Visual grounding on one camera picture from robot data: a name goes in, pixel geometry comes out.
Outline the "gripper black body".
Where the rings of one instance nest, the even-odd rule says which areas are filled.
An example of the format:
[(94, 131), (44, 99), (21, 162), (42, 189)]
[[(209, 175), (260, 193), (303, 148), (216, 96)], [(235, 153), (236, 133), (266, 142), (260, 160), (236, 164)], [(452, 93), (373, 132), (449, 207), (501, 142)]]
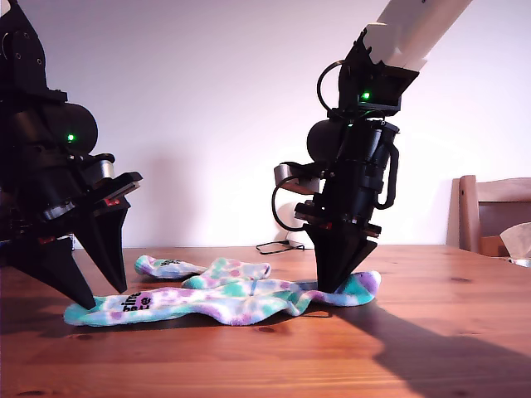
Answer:
[(341, 236), (379, 237), (382, 228), (371, 223), (383, 189), (382, 169), (335, 169), (320, 176), (293, 173), (293, 191), (313, 199), (295, 207), (295, 217), (304, 221), (300, 229), (308, 235), (335, 232)]
[(97, 218), (126, 209), (122, 198), (136, 190), (142, 179), (139, 172), (125, 172), (116, 178), (106, 179), (78, 197), (62, 200), (45, 209), (37, 223), (37, 237), (45, 240), (72, 234), (82, 243), (98, 240)]

